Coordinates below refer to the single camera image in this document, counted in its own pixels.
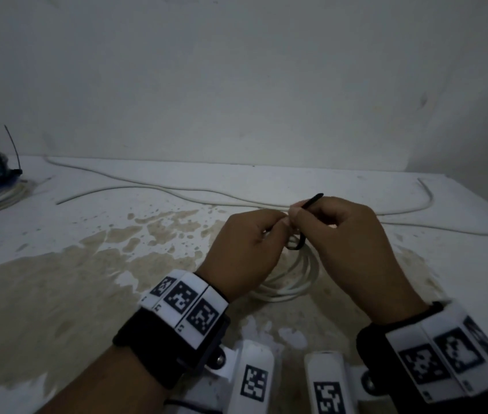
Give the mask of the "left wrist band with markers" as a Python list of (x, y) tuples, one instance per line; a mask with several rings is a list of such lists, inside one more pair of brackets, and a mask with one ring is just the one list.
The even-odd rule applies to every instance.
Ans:
[(189, 271), (173, 270), (138, 303), (118, 330), (115, 347), (129, 348), (162, 387), (172, 390), (187, 373), (200, 373), (220, 347), (229, 302)]

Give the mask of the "person's left forearm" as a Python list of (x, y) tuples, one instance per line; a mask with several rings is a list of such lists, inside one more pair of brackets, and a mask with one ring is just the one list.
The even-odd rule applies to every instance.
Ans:
[(170, 394), (131, 349), (111, 346), (35, 414), (158, 414)]

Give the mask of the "wrist band with markers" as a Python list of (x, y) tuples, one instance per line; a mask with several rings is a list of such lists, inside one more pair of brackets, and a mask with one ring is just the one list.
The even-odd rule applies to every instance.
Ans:
[(173, 270), (138, 303), (118, 330), (115, 347), (129, 348), (162, 387), (172, 390), (187, 373), (200, 373), (220, 347), (229, 302), (189, 271)]
[(457, 301), (371, 323), (356, 347), (398, 414), (488, 414), (488, 336)]

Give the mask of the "right wrist band with markers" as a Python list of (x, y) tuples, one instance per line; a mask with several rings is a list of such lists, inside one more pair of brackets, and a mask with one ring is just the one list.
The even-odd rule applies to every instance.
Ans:
[(488, 336), (457, 301), (371, 323), (356, 347), (398, 414), (488, 414)]

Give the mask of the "person's right hand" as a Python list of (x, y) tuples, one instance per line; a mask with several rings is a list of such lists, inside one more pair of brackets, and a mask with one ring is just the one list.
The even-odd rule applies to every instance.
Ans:
[(385, 230), (366, 205), (323, 197), (308, 210), (296, 203), (290, 213), (319, 219), (318, 256), (327, 274), (378, 325), (425, 313), (421, 299), (401, 269)]

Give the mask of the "person's left hand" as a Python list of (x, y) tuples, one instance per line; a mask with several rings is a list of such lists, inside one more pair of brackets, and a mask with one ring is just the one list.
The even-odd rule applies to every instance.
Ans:
[(195, 271), (229, 303), (261, 285), (282, 255), (247, 243), (244, 230), (244, 213), (230, 216)]

